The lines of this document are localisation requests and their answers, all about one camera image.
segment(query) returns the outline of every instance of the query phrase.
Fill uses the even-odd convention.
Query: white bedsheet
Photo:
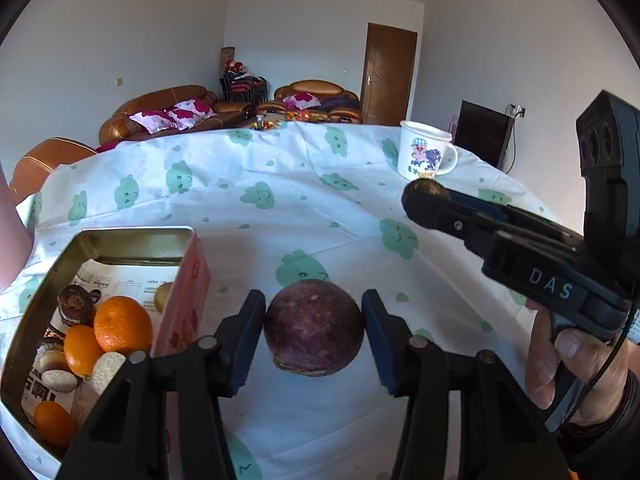
[[[0,296],[0,358],[30,295],[80,229],[188,224],[212,272],[201,334],[236,313],[250,288],[270,301],[292,280],[327,274],[358,302],[376,288],[391,313],[447,351],[494,349],[521,380],[532,324],[524,298],[485,278],[462,242],[407,219],[398,140],[399,128],[284,123],[124,142],[58,168],[34,200],[31,259]],[[557,221],[522,184],[459,152],[441,184]],[[222,402],[241,480],[388,479],[405,407],[380,385],[366,339],[354,362],[327,378],[277,370],[261,339],[248,383]],[[4,406],[0,415],[27,465],[52,478],[56,461]],[[457,470],[456,433],[446,478]]]

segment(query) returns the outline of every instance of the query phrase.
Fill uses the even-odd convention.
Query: white wall
[[[429,14],[412,118],[446,129],[462,100],[524,106],[510,174],[581,232],[575,120],[603,88],[640,107],[640,70],[604,10],[596,0],[439,0]]]
[[[32,0],[0,46],[4,172],[47,137],[97,146],[102,122],[140,94],[181,84],[217,90],[225,3]]]
[[[423,21],[424,4],[410,0],[228,0],[225,46],[268,81],[270,94],[324,79],[360,95],[368,24],[417,32],[419,56]]]

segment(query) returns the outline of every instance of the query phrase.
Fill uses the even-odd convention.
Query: monitor
[[[512,117],[462,101],[453,143],[502,170],[512,130]]]

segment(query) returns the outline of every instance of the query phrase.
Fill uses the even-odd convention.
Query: wooden door
[[[418,33],[369,23],[362,77],[365,124],[399,126],[406,118]]]

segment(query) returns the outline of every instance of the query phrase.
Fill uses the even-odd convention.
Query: human hand
[[[527,306],[538,312],[529,343],[525,390],[530,399],[545,410],[556,394],[554,376],[561,359],[573,375],[587,383],[600,370],[612,348],[596,337],[573,328],[562,330],[556,342],[552,343],[551,312],[530,300],[527,300]],[[623,344],[570,422],[590,426],[613,416],[624,394],[628,359],[628,345]]]

